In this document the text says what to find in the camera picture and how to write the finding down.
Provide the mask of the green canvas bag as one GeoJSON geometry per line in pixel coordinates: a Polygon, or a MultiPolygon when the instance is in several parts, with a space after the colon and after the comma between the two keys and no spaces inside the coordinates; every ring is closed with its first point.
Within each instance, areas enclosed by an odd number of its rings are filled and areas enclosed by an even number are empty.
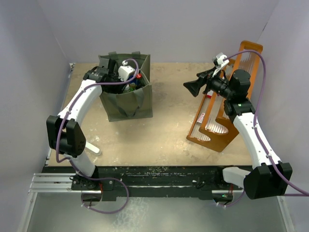
{"type": "Polygon", "coordinates": [[[131,54],[118,54],[116,52],[99,56],[99,66],[107,64],[107,59],[113,59],[118,65],[128,58],[137,61],[140,69],[141,79],[135,81],[137,89],[113,94],[102,92],[100,100],[107,113],[110,122],[128,119],[149,118],[153,116],[153,92],[150,83],[150,55],[133,52],[131,54]]]}

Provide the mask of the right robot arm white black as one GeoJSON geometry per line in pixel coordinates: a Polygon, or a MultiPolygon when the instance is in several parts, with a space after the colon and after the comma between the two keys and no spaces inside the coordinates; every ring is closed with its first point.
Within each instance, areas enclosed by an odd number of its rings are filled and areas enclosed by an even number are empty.
{"type": "Polygon", "coordinates": [[[293,169],[274,153],[258,124],[256,110],[247,97],[250,74],[237,69],[226,79],[210,69],[198,73],[197,77],[185,82],[184,87],[194,97],[205,86],[205,92],[212,90],[224,98],[224,111],[242,136],[253,164],[250,172],[235,166],[223,168],[215,177],[215,185],[220,189],[237,185],[252,200],[284,195],[287,189],[284,179],[291,178],[293,169]]]}

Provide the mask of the cola glass bottle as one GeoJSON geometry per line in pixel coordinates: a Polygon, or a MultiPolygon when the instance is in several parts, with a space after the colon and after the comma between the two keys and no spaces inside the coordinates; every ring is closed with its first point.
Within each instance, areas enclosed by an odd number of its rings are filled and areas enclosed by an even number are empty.
{"type": "Polygon", "coordinates": [[[142,88],[142,87],[145,86],[145,82],[144,82],[144,80],[143,80],[143,76],[142,76],[141,73],[139,73],[139,74],[136,75],[135,80],[136,80],[136,87],[137,87],[137,88],[142,88]]]}

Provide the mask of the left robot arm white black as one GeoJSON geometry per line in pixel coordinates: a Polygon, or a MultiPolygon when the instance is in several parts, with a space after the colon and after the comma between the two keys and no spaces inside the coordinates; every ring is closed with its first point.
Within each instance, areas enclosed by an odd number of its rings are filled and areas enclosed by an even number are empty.
{"type": "Polygon", "coordinates": [[[86,138],[81,124],[90,106],[103,93],[103,87],[125,87],[136,78],[139,66],[134,59],[125,59],[117,71],[115,61],[109,59],[106,65],[96,66],[85,73],[81,85],[70,103],[46,120],[48,143],[56,152],[57,163],[68,160],[76,173],[83,176],[82,183],[88,189],[99,185],[94,174],[96,166],[85,152],[86,138]]]}

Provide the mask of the green orange juice bottle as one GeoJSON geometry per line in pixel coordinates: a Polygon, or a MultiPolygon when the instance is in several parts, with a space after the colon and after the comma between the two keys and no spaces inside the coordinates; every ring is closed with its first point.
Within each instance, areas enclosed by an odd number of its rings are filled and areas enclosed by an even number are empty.
{"type": "Polygon", "coordinates": [[[128,92],[131,92],[131,91],[133,91],[133,88],[130,85],[126,85],[124,90],[123,90],[123,93],[128,93],[128,92]]]}

